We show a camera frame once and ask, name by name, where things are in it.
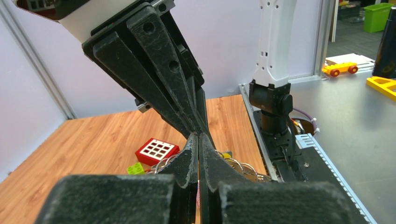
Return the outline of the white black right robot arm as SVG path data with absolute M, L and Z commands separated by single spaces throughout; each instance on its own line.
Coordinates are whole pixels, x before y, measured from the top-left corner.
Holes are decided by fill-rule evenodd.
M 209 131 L 203 72 L 172 14 L 172 0 L 15 0 L 30 14 L 60 23 L 84 54 L 117 84 L 184 136 Z M 277 139 L 271 161 L 295 161 L 288 56 L 294 0 L 262 0 L 259 55 L 248 99 L 261 130 Z

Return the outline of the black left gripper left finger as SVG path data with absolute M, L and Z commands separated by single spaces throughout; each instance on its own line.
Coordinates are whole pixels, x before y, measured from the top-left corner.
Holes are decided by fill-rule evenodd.
M 157 174 L 68 175 L 52 188 L 37 224 L 192 224 L 198 135 Z

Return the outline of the key with yellow tag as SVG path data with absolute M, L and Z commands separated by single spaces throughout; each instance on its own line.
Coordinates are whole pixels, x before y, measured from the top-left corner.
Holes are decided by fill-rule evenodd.
M 226 152 L 219 152 L 218 151 L 217 153 L 223 159 L 232 159 L 233 158 L 231 151 L 226 151 Z

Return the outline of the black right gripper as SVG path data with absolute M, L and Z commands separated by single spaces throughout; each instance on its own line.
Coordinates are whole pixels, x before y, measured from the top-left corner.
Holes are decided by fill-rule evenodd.
M 82 49 L 135 97 L 140 112 L 153 107 L 186 139 L 195 132 L 212 140 L 203 72 L 170 13 L 174 6 L 172 0 L 119 3 Z

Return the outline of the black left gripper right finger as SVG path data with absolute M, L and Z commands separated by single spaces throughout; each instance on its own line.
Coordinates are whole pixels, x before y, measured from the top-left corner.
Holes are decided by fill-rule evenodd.
M 361 214 L 331 182 L 253 182 L 199 136 L 203 224 L 359 224 Z

